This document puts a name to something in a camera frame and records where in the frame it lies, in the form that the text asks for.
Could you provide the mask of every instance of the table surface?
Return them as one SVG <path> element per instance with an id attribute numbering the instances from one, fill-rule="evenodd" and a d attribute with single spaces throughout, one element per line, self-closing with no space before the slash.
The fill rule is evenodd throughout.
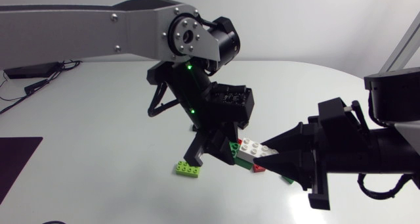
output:
<path id="1" fill-rule="evenodd" d="M 155 62 L 84 63 L 0 116 L 0 137 L 42 136 L 0 206 L 0 223 L 416 223 L 420 192 L 412 182 L 377 201 L 355 174 L 329 174 L 331 211 L 312 210 L 308 193 L 276 173 L 252 173 L 205 154 L 198 179 L 175 175 L 194 138 L 180 106 L 155 118 L 147 108 Z M 318 114 L 318 102 L 359 100 L 368 92 L 352 75 L 300 62 L 231 62 L 213 81 L 253 89 L 255 107 L 240 137 L 263 142 Z M 37 79 L 0 88 L 18 97 Z M 163 101 L 173 99 L 167 92 Z M 375 125 L 368 120 L 368 125 Z M 370 175 L 385 191 L 397 175 Z"/>

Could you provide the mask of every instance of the bolt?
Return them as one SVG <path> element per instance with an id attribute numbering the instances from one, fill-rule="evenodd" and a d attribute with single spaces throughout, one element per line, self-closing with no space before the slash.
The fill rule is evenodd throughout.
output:
<path id="1" fill-rule="evenodd" d="M 117 53 L 119 53 L 121 51 L 121 47 L 119 45 L 116 45 L 114 47 L 114 51 L 117 52 Z"/>
<path id="2" fill-rule="evenodd" d="M 117 22 L 118 21 L 118 15 L 116 13 L 111 14 L 111 21 Z"/>

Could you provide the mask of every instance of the cable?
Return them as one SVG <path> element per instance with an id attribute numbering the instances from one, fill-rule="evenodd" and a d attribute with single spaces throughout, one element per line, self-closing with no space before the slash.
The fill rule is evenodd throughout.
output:
<path id="1" fill-rule="evenodd" d="M 376 199 L 376 200 L 385 200 L 387 198 L 394 198 L 395 194 L 398 193 L 401 188 L 413 178 L 413 175 L 403 174 L 400 180 L 397 182 L 395 187 L 387 192 L 374 192 L 365 188 L 363 180 L 365 179 L 366 174 L 359 173 L 359 177 L 357 179 L 357 183 L 360 186 L 360 189 L 364 194 L 368 197 Z"/>
<path id="2" fill-rule="evenodd" d="M 386 128 L 390 127 L 386 123 L 380 122 L 378 119 L 375 118 L 375 115 L 373 115 L 373 103 L 372 103 L 372 93 L 371 92 L 369 92 L 369 117 L 373 122 L 375 122 L 379 126 L 386 127 Z"/>
<path id="3" fill-rule="evenodd" d="M 3 71 L 3 78 L 4 78 L 5 80 L 1 83 L 0 87 L 1 87 L 1 86 L 3 86 L 3 84 L 4 84 L 6 81 L 8 81 L 8 80 L 7 80 L 7 78 L 6 78 L 6 76 L 5 76 L 5 72 L 4 72 L 4 71 Z"/>
<path id="4" fill-rule="evenodd" d="M 12 107 L 16 106 L 17 104 L 23 102 L 25 99 L 27 99 L 28 97 L 32 96 L 33 94 L 35 94 L 36 92 L 38 92 L 39 90 L 41 90 L 42 88 L 44 88 L 47 84 L 49 84 L 52 80 L 56 79 L 62 72 L 68 71 L 68 70 L 73 70 L 74 68 L 78 67 L 80 64 L 82 63 L 81 60 L 70 60 L 69 62 L 62 62 L 61 66 L 59 67 L 59 69 L 54 72 L 49 79 L 47 79 L 44 84 L 40 85 L 39 87 L 37 87 L 36 89 L 34 89 L 33 91 L 30 91 L 30 93 L 28 93 L 27 95 L 20 97 L 20 98 L 15 98 L 15 99 L 4 99 L 2 97 L 0 97 L 0 99 L 5 100 L 5 101 L 15 101 L 17 100 L 15 103 L 13 103 L 10 106 L 7 106 L 6 108 L 2 109 L 0 111 L 0 114 L 5 113 L 6 111 L 10 110 Z M 69 68 L 66 68 L 66 65 L 68 64 L 73 64 L 73 66 L 70 66 Z"/>

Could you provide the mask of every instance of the wall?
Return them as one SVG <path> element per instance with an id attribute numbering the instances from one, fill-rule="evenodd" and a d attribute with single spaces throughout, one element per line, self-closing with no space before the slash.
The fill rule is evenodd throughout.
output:
<path id="1" fill-rule="evenodd" d="M 113 5 L 125 0 L 0 0 L 0 5 Z M 237 60 L 292 60 L 356 76 L 376 73 L 420 11 L 418 0 L 177 0 L 232 19 Z M 134 56 L 90 60 L 138 60 Z M 416 57 L 409 64 L 419 65 Z"/>

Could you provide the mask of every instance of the dark green lego brick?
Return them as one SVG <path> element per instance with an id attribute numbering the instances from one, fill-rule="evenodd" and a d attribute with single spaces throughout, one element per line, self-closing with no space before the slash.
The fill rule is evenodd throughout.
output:
<path id="1" fill-rule="evenodd" d="M 251 162 L 247 162 L 247 161 L 245 161 L 241 158 L 238 158 L 238 157 L 234 158 L 234 160 L 235 160 L 235 164 L 238 165 L 238 166 L 241 166 L 245 169 L 251 169 L 252 168 L 253 164 Z"/>
<path id="2" fill-rule="evenodd" d="M 285 176 L 282 175 L 282 178 L 285 179 L 287 182 L 289 182 L 290 184 L 292 184 L 294 182 L 294 180 L 287 178 Z"/>
<path id="3" fill-rule="evenodd" d="M 232 157 L 236 158 L 236 155 L 238 155 L 238 150 L 241 145 L 235 142 L 229 142 L 230 150 L 232 151 Z"/>
<path id="4" fill-rule="evenodd" d="M 187 162 L 179 161 L 175 168 L 177 175 L 185 175 L 189 177 L 197 178 L 200 174 L 200 167 L 193 167 L 188 165 Z"/>

